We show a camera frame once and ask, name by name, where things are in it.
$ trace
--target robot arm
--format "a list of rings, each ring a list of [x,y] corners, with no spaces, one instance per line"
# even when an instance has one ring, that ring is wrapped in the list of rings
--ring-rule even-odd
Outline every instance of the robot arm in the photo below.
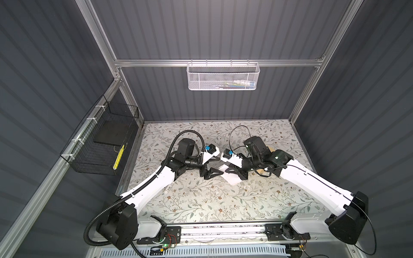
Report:
[[[236,155],[226,149],[221,160],[229,165],[228,173],[248,179],[250,170],[264,169],[299,186],[329,210],[323,213],[290,213],[282,224],[283,235],[293,239],[298,234],[331,233],[347,244],[355,244],[367,221],[368,197],[353,194],[304,167],[291,155],[276,150],[271,152],[262,139],[253,136],[244,141],[251,157]]]
[[[219,148],[210,144],[201,153],[192,156],[195,146],[194,140],[182,139],[178,143],[178,150],[174,152],[173,157],[168,158],[162,171],[159,172],[162,167],[159,166],[152,175],[139,185],[121,194],[120,198],[129,195],[132,195],[132,197],[125,200],[120,206],[113,207],[106,215],[102,216],[97,223],[96,231],[119,250],[127,247],[134,239],[145,237],[163,239],[165,227],[162,226],[165,223],[162,220],[154,216],[138,217],[139,212],[145,205],[186,170],[199,169],[199,175],[205,179],[222,174],[214,168],[207,169],[207,163],[219,155]],[[133,195],[133,192],[139,188],[142,189]],[[114,196],[107,203],[107,206],[118,199],[119,197]]]

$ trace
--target black mounting plate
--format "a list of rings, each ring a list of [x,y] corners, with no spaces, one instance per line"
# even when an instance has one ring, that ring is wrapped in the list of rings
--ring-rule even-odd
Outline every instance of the black mounting plate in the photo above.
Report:
[[[160,243],[156,238],[145,237],[136,240],[136,244],[169,244],[169,236],[167,234],[176,237],[176,239],[171,237],[171,244],[178,244],[180,242],[180,231],[181,227],[166,227],[165,238]]]
[[[281,229],[281,223],[277,224],[265,224],[265,233],[268,237],[268,241],[283,241],[283,240],[289,240],[286,239],[282,234],[282,229]],[[292,240],[309,240],[310,234],[309,233],[304,233],[304,234],[298,234],[295,238]]]

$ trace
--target table surface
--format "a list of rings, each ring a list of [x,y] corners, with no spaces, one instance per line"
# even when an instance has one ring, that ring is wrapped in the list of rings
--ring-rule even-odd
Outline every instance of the table surface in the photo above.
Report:
[[[238,125],[247,126],[252,136],[260,136],[273,149],[287,151],[311,169],[288,120],[149,123],[129,189],[156,170],[180,131],[195,130],[203,136],[206,144],[213,143],[224,150],[229,148],[229,133]],[[181,137],[194,139],[199,147],[201,145],[196,135],[188,133]],[[231,147],[234,149],[242,145],[248,137],[245,128],[237,128],[231,136]],[[237,151],[246,154],[245,148]],[[222,162],[210,164],[218,167]],[[166,223],[183,223],[283,219],[292,211],[314,213],[323,212],[325,208],[304,190],[274,175],[263,178],[250,173],[248,180],[232,186],[221,176],[204,180],[197,170],[188,170],[174,182],[167,193],[162,191],[149,201],[140,215],[156,215]]]

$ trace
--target red wire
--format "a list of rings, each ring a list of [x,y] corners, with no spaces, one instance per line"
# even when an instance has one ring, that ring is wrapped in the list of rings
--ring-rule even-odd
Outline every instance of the red wire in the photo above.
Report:
[[[171,244],[172,244],[172,239],[171,239],[171,235],[170,234],[167,234],[168,236],[169,236],[169,246],[168,246],[168,248],[170,248],[171,247]]]
[[[305,240],[305,243],[304,243],[304,245],[303,245],[303,247],[304,247],[304,251],[305,251],[305,250],[307,250],[306,243],[307,243],[307,240]]]
[[[171,235],[171,236],[173,236],[173,237],[175,238],[175,243],[177,244],[177,243],[178,243],[178,241],[176,240],[176,237],[175,237],[174,235]]]

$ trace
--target aluminum rail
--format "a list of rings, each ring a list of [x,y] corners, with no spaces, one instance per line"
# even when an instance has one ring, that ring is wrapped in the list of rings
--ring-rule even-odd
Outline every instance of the aluminum rail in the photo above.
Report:
[[[323,63],[321,59],[254,59],[254,60],[168,60],[168,59],[116,59],[116,67],[186,67],[188,64],[193,66],[205,65],[225,65],[225,66],[248,66],[258,63],[260,67],[320,67]]]
[[[91,0],[75,0],[77,6],[80,9],[80,12],[83,15],[83,18],[86,21],[112,75],[114,78],[120,76],[123,84],[120,86],[120,91],[125,98],[125,101],[128,105],[137,106],[138,104],[132,94],[131,88],[129,87],[128,82],[122,71],[115,66],[114,60],[116,59],[116,55],[112,49],[112,46],[109,43],[109,39],[106,36],[106,33],[100,23],[99,18],[97,17],[97,13],[92,5]],[[143,116],[139,109],[139,125],[143,124]]]

